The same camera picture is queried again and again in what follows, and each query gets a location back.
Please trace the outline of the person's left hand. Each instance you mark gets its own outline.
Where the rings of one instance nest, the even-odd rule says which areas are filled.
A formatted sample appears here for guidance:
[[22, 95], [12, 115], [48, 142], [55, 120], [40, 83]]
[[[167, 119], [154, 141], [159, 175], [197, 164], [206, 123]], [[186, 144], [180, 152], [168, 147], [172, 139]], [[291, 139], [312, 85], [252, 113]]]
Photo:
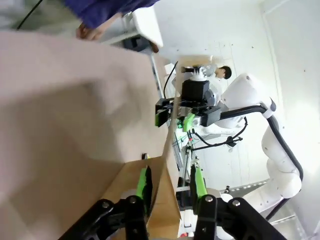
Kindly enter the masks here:
[[98, 40], [112, 23], [101, 17], [87, 17], [76, 29], [76, 37], [81, 40]]

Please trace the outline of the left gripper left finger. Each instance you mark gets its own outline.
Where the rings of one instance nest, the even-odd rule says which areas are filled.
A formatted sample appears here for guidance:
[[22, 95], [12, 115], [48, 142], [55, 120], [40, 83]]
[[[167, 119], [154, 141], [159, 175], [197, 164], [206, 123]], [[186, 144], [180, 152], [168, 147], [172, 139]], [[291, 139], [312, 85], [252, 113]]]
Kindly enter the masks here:
[[146, 218], [151, 214], [152, 190], [152, 170], [146, 166], [140, 172], [135, 194], [117, 203], [98, 200], [59, 239], [112, 240], [123, 229], [126, 240], [147, 240]]

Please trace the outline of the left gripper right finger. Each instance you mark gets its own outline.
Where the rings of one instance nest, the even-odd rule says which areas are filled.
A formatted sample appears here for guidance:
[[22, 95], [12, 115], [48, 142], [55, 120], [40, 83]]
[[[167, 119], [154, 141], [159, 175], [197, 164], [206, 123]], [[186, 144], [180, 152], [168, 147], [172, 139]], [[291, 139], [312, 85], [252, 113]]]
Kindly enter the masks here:
[[235, 240], [284, 240], [246, 200], [240, 197], [225, 202], [220, 196], [209, 194], [201, 169], [190, 167], [190, 194], [193, 213], [197, 216], [195, 240], [215, 240], [221, 227]]

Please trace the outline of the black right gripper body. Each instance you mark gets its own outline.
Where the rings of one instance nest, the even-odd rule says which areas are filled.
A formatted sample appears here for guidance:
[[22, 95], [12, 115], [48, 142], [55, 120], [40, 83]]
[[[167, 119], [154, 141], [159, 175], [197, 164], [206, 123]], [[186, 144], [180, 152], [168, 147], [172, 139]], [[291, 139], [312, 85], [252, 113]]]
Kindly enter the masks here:
[[182, 83], [181, 98], [186, 101], [202, 102], [205, 99], [205, 93], [210, 89], [210, 82], [185, 80]]

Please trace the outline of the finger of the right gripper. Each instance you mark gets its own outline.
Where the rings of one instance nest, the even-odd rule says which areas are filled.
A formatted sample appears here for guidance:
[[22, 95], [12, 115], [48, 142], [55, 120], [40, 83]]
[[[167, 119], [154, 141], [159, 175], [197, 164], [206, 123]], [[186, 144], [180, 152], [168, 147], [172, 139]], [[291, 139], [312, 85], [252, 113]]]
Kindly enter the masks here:
[[178, 120], [184, 132], [194, 127], [208, 127], [220, 119], [222, 108], [204, 102], [182, 101], [178, 108]]
[[155, 126], [161, 127], [170, 118], [174, 107], [174, 98], [160, 98], [155, 104]]

